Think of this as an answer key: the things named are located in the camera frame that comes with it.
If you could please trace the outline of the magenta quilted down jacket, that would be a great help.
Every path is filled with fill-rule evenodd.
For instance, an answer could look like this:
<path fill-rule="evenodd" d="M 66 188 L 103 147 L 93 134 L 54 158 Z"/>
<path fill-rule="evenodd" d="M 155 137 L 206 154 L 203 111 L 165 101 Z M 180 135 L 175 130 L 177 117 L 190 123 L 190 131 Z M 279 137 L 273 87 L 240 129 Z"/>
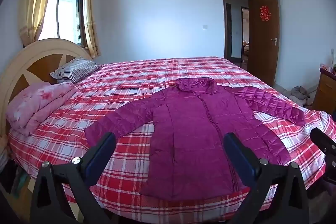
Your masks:
<path fill-rule="evenodd" d="M 176 80 L 175 86 L 109 112 L 84 132 L 95 145 L 107 132 L 121 138 L 146 123 L 150 138 L 148 178 L 140 193 L 167 201 L 201 200 L 243 188 L 223 150 L 223 138 L 234 133 L 257 157 L 286 164 L 288 150 L 254 113 L 306 124 L 304 113 L 253 86 L 231 88 L 211 78 Z"/>

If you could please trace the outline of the grey clothes pile on floor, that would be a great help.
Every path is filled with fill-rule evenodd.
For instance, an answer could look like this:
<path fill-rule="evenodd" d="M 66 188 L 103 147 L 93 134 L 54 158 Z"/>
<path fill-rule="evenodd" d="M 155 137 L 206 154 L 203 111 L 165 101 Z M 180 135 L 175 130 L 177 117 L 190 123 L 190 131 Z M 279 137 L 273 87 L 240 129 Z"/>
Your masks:
<path fill-rule="evenodd" d="M 311 106 L 313 103 L 313 99 L 302 86 L 293 87 L 291 90 L 286 90 L 282 94 L 302 107 Z"/>

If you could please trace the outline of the wooden nightstand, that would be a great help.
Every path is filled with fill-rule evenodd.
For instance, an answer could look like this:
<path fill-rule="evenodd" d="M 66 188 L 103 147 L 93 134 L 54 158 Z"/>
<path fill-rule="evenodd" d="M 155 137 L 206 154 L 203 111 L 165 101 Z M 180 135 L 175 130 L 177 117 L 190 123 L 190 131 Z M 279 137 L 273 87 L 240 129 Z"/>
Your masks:
<path fill-rule="evenodd" d="M 336 80 L 335 75 L 320 69 L 320 78 L 313 102 L 313 110 L 333 114 L 336 106 Z"/>

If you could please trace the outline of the pink floral folded quilt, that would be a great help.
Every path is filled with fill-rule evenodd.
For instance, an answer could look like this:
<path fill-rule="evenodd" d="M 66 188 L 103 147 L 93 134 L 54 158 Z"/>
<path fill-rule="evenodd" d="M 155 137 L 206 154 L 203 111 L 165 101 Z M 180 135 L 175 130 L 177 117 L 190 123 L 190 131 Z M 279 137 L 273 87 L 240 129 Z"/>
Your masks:
<path fill-rule="evenodd" d="M 7 106 L 6 120 L 12 130 L 29 136 L 76 92 L 77 89 L 71 82 L 34 83 L 11 100 Z"/>

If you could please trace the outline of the striped grey pillow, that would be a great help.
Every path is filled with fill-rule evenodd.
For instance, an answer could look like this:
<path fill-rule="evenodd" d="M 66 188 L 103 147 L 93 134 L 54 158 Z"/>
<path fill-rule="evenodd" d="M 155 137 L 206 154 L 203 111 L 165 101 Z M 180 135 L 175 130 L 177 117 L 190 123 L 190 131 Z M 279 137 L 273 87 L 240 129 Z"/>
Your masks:
<path fill-rule="evenodd" d="M 100 64 L 92 60 L 79 57 L 60 66 L 54 72 L 51 72 L 50 76 L 59 84 L 63 82 L 72 82 L 75 84 L 100 68 Z"/>

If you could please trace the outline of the brown wooden door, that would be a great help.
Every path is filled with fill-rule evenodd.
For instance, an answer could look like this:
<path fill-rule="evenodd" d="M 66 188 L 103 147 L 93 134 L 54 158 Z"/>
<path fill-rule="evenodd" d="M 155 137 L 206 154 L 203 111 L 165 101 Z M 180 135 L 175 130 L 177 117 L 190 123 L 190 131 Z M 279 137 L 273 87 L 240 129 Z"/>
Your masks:
<path fill-rule="evenodd" d="M 248 72 L 273 86 L 280 45 L 280 13 L 278 0 L 249 0 Z M 272 14 L 268 22 L 260 18 L 260 7 L 267 5 Z M 271 39 L 277 37 L 277 46 Z"/>

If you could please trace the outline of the cream and brown headboard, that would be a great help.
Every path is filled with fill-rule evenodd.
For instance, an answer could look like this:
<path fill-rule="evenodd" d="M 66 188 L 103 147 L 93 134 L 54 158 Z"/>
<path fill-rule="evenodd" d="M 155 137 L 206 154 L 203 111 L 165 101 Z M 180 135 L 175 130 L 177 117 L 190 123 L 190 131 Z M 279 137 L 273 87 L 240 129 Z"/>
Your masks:
<path fill-rule="evenodd" d="M 50 73 L 77 57 L 92 59 L 86 50 L 73 42 L 44 39 L 23 48 L 13 58 L 1 75 L 1 135 L 7 134 L 10 129 L 6 121 L 9 102 L 34 83 L 56 83 Z"/>

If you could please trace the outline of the red double happiness decal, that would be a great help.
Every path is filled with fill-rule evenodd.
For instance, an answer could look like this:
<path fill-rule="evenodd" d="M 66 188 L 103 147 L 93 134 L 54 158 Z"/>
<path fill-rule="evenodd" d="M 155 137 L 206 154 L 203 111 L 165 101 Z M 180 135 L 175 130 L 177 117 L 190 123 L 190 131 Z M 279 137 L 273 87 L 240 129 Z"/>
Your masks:
<path fill-rule="evenodd" d="M 264 22 L 268 22 L 270 20 L 270 17 L 272 16 L 272 14 L 269 11 L 269 7 L 267 5 L 262 5 L 260 7 L 260 18 L 261 20 Z"/>

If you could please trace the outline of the right yellow curtain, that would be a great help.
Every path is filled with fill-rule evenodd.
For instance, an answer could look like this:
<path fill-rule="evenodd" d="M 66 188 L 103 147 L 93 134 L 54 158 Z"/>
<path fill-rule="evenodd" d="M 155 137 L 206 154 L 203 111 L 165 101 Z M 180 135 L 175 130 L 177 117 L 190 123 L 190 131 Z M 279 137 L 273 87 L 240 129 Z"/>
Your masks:
<path fill-rule="evenodd" d="M 92 58 L 99 57 L 101 53 L 97 39 L 95 19 L 93 16 L 93 0 L 83 0 L 83 20 L 89 55 Z"/>

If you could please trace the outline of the window with metal frame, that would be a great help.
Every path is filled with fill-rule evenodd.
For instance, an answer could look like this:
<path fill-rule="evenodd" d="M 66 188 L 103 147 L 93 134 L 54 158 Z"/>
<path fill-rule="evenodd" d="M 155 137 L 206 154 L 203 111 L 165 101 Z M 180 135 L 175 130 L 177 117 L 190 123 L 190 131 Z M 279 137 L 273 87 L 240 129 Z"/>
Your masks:
<path fill-rule="evenodd" d="M 59 38 L 86 47 L 83 0 L 48 0 L 39 39 Z"/>

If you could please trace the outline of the dark brown door frame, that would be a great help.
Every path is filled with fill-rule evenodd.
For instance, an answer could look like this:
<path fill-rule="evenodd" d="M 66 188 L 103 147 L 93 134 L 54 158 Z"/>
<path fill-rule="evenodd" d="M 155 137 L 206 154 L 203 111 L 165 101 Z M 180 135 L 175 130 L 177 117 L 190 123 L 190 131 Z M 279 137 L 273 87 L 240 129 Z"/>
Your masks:
<path fill-rule="evenodd" d="M 249 0 L 223 0 L 224 58 L 246 70 L 249 46 Z"/>

